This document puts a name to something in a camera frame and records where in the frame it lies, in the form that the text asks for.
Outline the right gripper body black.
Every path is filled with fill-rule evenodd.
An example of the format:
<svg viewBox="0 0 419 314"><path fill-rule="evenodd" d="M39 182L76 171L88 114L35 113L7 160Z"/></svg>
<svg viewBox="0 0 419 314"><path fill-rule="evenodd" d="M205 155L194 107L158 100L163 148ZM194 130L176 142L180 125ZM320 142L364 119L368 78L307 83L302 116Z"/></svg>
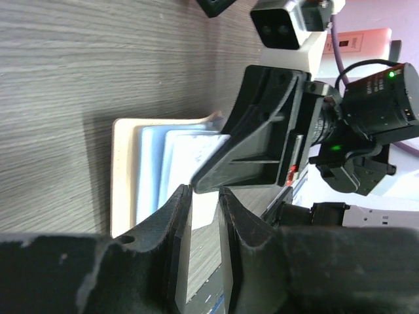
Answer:
<svg viewBox="0 0 419 314"><path fill-rule="evenodd" d="M305 168L310 147L327 141L338 124L337 105L342 98L331 85L314 81L304 85L295 129L290 133L291 161L287 185L291 186Z"/></svg>

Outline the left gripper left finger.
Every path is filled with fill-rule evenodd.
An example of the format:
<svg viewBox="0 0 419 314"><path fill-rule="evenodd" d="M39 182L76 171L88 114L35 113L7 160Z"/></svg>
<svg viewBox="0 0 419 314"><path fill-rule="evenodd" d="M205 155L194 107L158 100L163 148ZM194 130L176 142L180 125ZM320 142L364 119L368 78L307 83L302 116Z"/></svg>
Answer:
<svg viewBox="0 0 419 314"><path fill-rule="evenodd" d="M2 313L182 313L192 188L118 237L2 234Z"/></svg>

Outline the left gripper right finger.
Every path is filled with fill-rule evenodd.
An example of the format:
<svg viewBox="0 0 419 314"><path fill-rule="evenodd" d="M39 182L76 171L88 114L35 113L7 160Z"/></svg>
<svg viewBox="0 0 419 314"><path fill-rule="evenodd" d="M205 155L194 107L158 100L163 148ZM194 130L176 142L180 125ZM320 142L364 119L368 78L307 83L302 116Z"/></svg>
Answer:
<svg viewBox="0 0 419 314"><path fill-rule="evenodd" d="M227 313L417 313L418 213L345 203L263 215L219 191Z"/></svg>

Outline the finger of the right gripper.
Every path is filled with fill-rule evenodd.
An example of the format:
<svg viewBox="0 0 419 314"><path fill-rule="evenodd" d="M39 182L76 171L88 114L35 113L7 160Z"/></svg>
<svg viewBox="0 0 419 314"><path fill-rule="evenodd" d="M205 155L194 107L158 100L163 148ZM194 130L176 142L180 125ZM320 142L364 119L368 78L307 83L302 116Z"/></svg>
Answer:
<svg viewBox="0 0 419 314"><path fill-rule="evenodd" d="M225 143L194 174L197 194L221 186L285 186L292 138L310 73L250 65L221 133Z"/></svg>

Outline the beige leather card holder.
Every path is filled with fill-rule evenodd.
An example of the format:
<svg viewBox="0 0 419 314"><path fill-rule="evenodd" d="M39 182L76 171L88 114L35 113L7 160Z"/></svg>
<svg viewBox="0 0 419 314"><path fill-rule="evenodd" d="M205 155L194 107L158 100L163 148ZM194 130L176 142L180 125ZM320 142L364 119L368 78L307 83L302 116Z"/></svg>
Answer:
<svg viewBox="0 0 419 314"><path fill-rule="evenodd" d="M110 234L113 238L133 228L136 222L136 184L138 144L134 138L147 126L193 125L221 121L221 111L204 118L118 118L113 123L111 149L111 215Z"/></svg>

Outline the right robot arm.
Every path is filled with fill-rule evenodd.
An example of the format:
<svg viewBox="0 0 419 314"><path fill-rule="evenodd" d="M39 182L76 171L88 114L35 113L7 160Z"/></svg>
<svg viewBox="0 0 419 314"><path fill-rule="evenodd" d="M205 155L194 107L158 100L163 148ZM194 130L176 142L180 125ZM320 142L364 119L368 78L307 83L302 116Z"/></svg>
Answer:
<svg viewBox="0 0 419 314"><path fill-rule="evenodd" d="M366 196L396 172L390 145L418 136L418 73L390 61L340 93L304 71L250 65L222 134L192 177L198 194L291 186L313 165L333 190Z"/></svg>

